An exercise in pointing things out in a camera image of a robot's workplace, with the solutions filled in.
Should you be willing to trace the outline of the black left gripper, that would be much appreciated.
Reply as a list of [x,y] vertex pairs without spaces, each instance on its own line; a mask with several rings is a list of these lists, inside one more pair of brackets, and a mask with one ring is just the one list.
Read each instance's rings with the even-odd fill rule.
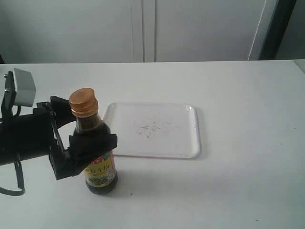
[[66,99],[51,96],[50,102],[37,103],[33,114],[44,127],[41,134],[46,138],[49,161],[57,180],[79,175],[96,158],[117,147],[116,134],[97,134],[70,135],[70,147],[64,148],[58,129],[76,121]]

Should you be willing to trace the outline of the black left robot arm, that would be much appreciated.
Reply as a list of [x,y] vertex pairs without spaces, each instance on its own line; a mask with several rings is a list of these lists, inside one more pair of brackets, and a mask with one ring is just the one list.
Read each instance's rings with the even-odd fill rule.
[[37,103],[32,114],[12,114],[12,104],[3,101],[0,124],[0,163],[49,156],[57,180],[79,175],[93,160],[117,147],[118,137],[105,126],[87,134],[69,136],[65,149],[58,128],[76,121],[68,100],[52,96]]

